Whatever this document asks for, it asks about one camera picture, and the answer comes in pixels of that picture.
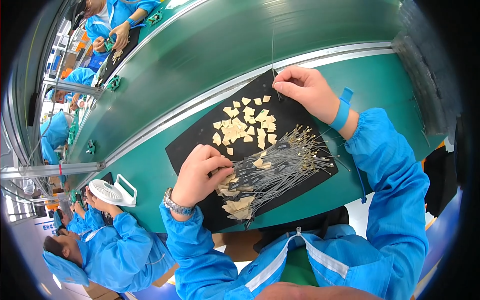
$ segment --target blue anti-static wrist strap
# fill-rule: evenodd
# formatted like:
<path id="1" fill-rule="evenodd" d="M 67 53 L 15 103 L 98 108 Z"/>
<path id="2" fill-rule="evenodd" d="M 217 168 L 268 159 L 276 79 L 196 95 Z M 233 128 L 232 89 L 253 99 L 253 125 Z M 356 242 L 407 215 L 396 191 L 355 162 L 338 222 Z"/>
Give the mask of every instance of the blue anti-static wrist strap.
<path id="1" fill-rule="evenodd" d="M 137 28 L 137 27 L 146 27 L 146 26 L 147 26 L 146 24 L 142 24 L 142 23 L 135 25 L 135 23 L 136 23 L 137 21 L 134 21 L 132 18 L 128 18 L 128 19 L 127 19 L 127 22 L 130 24 L 130 29 L 134 29 L 134 28 Z"/>
<path id="2" fill-rule="evenodd" d="M 350 99 L 352 99 L 353 91 L 348 87 L 343 89 L 342 96 L 340 96 L 340 106 L 336 113 L 335 120 L 333 120 L 330 127 L 336 131 L 340 131 L 347 122 L 348 112 L 350 111 Z"/>

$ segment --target black work mat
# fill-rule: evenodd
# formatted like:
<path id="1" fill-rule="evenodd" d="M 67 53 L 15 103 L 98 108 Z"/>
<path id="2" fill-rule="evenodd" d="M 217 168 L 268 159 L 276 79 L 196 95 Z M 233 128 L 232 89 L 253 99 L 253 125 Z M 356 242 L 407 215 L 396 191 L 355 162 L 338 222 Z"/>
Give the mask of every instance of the black work mat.
<path id="1" fill-rule="evenodd" d="M 110 75 L 112 75 L 113 71 L 120 65 L 120 63 L 127 57 L 127 55 L 138 45 L 138 37 L 140 35 L 141 27 L 137 27 L 134 29 L 130 29 L 130 42 L 123 48 L 123 53 L 120 55 L 120 58 L 117 60 L 115 64 L 112 62 L 113 55 L 115 54 L 116 50 L 113 50 L 112 53 L 107 57 L 107 65 L 105 66 L 105 73 L 103 74 L 102 78 L 108 79 Z"/>
<path id="2" fill-rule="evenodd" d="M 114 182 L 113 182 L 112 172 L 109 172 L 107 175 L 102 177 L 101 180 L 105 180 L 106 182 L 113 185 Z M 85 188 L 87 187 L 88 183 L 80 189 L 80 194 L 82 195 L 83 199 L 87 199 Z M 85 208 L 88 207 L 86 201 L 84 202 L 84 205 L 85 205 Z M 103 221 L 105 222 L 105 225 L 113 225 L 113 219 L 110 215 L 105 216 L 105 214 L 102 212 L 102 218 L 103 218 Z"/>
<path id="3" fill-rule="evenodd" d="M 216 130 L 213 127 L 213 123 L 220 120 L 228 120 L 230 117 L 223 111 L 224 107 L 232 107 L 233 101 L 239 101 L 241 108 L 239 108 L 240 114 L 237 115 L 242 122 L 244 113 L 242 110 L 245 108 L 244 104 L 241 102 L 242 97 L 250 98 L 252 101 L 248 104 L 249 107 L 255 109 L 255 116 L 257 116 L 262 109 L 269 109 L 268 115 L 273 115 L 276 118 L 276 131 L 273 134 L 277 135 L 277 140 L 284 136 L 287 132 L 295 129 L 297 124 L 303 125 L 303 128 L 310 126 L 313 130 L 310 134 L 315 134 L 318 136 L 317 141 L 323 141 L 318 132 L 318 127 L 313 120 L 309 112 L 297 101 L 285 97 L 282 95 L 283 100 L 278 100 L 278 95 L 276 90 L 272 88 L 272 82 L 274 75 L 272 70 L 265 72 L 264 74 L 257 77 L 255 80 L 250 82 L 248 85 L 243 87 L 241 90 L 230 96 L 229 98 L 220 102 L 218 106 L 209 111 L 206 115 L 200 118 L 195 124 L 190 126 L 185 132 L 183 132 L 178 138 L 176 138 L 172 143 L 166 147 L 167 155 L 170 159 L 170 162 L 173 166 L 175 172 L 180 172 L 181 165 L 190 154 L 190 152 L 198 144 L 209 144 L 214 148 L 218 149 L 221 154 L 225 155 L 232 161 L 241 161 L 245 156 L 253 155 L 257 152 L 260 152 L 261 149 L 257 146 L 257 138 L 253 137 L 253 142 L 244 143 L 243 138 L 239 138 L 235 141 L 234 144 L 229 146 L 224 146 L 220 144 L 217 146 L 213 143 L 212 136 L 216 131 L 223 137 L 221 130 Z M 254 98 L 263 98 L 264 95 L 272 96 L 270 102 L 262 103 L 262 105 L 256 105 L 253 102 Z M 257 122 L 252 124 L 255 128 L 260 127 L 260 123 Z M 265 138 L 265 148 L 268 148 L 271 144 Z M 233 156 L 227 154 L 227 147 L 234 149 Z M 333 168 L 328 168 L 328 171 L 333 175 L 338 173 L 338 168 L 333 159 L 330 160 L 334 163 Z M 259 216 L 263 213 L 268 212 L 280 205 L 287 203 L 288 201 L 297 198 L 303 193 L 311 190 L 318 184 L 330 178 L 328 173 L 320 171 L 315 175 L 311 176 L 301 184 L 290 189 L 280 197 L 271 200 L 264 206 L 260 207 L 255 216 Z M 203 226 L 209 229 L 212 232 L 216 232 L 230 226 L 237 224 L 236 220 L 227 218 L 229 213 L 227 213 L 223 208 L 223 198 L 217 196 L 214 191 L 208 195 L 203 201 L 201 201 L 198 206 L 202 209 L 204 214 Z"/>

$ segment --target blue anti-static jacket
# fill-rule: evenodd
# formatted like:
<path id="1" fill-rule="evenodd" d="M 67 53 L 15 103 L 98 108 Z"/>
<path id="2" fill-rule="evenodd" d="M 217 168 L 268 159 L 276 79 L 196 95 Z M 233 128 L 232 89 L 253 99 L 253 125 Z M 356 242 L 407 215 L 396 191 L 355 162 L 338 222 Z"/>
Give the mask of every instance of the blue anti-static jacket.
<path id="1" fill-rule="evenodd" d="M 45 123 L 40 126 L 40 134 L 47 130 L 48 123 L 47 120 Z M 63 145 L 68 138 L 69 127 L 65 115 L 63 112 L 59 112 L 52 117 L 50 122 L 50 127 L 48 127 L 47 132 L 42 136 L 42 156 L 48 161 L 50 165 L 58 165 L 59 159 L 55 153 L 55 149 L 58 146 Z M 61 182 L 65 182 L 65 176 L 59 176 Z"/>
<path id="2" fill-rule="evenodd" d="M 67 224 L 67 230 L 73 231 L 80 235 L 82 241 L 88 237 L 88 234 L 92 231 L 102 228 L 105 226 L 105 222 L 102 218 L 102 213 L 93 208 L 91 205 L 88 205 L 88 210 L 85 212 L 85 219 L 78 213 L 73 213 L 73 218 Z"/>
<path id="3" fill-rule="evenodd" d="M 149 14 L 159 4 L 160 1 L 156 0 L 141 0 L 135 4 L 123 3 L 120 0 L 107 0 L 110 27 L 114 29 L 122 24 L 139 8 L 146 10 L 147 14 Z M 87 19 L 85 30 L 87 31 L 88 37 L 92 39 L 92 42 L 99 36 L 107 38 L 110 35 L 110 29 L 108 29 L 105 23 L 96 15 Z M 101 53 L 95 50 L 93 52 L 95 55 L 101 55 Z"/>
<path id="4" fill-rule="evenodd" d="M 91 86 L 94 76 L 95 72 L 92 69 L 76 68 L 64 79 L 64 81 Z"/>
<path id="5" fill-rule="evenodd" d="M 349 286 L 385 299 L 410 299 L 428 250 L 423 200 L 428 177 L 383 109 L 372 108 L 360 115 L 345 148 L 367 172 L 375 191 L 367 239 L 349 225 L 330 226 L 324 239 L 291 232 L 265 247 L 238 275 L 232 260 L 213 250 L 212 235 L 202 227 L 199 207 L 189 220 L 178 222 L 161 204 L 167 246 L 180 265 L 175 272 L 180 297 L 253 299 L 279 281 L 287 251 L 306 247 L 319 286 Z"/>
<path id="6" fill-rule="evenodd" d="M 63 282 L 88 286 L 91 281 L 118 293 L 149 287 L 174 264 L 170 252 L 155 233 L 147 232 L 129 213 L 121 213 L 92 232 L 89 241 L 77 240 L 82 267 L 43 251 L 48 269 Z"/>

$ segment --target metal watch band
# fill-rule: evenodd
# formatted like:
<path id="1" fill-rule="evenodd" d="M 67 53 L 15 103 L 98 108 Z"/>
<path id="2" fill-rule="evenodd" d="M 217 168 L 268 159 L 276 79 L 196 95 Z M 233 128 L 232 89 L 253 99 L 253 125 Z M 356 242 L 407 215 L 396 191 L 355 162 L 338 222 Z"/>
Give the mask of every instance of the metal watch band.
<path id="1" fill-rule="evenodd" d="M 185 207 L 185 206 L 176 204 L 170 199 L 170 195 L 172 194 L 172 191 L 173 191 L 173 188 L 168 188 L 167 191 L 165 192 L 165 195 L 163 196 L 163 204 L 165 205 L 165 207 L 170 208 L 175 213 L 182 216 L 192 215 L 195 210 L 195 206 Z"/>

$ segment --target white desk fan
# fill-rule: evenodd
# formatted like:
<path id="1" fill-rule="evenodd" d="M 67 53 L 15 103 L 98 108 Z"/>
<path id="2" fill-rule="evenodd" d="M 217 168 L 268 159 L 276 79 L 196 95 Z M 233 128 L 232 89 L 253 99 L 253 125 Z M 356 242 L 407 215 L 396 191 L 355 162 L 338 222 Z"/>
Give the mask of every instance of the white desk fan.
<path id="1" fill-rule="evenodd" d="M 133 197 L 120 185 L 120 178 L 133 190 Z M 97 198 L 113 205 L 135 207 L 137 204 L 137 189 L 120 174 L 113 185 L 105 180 L 94 179 L 88 188 Z"/>

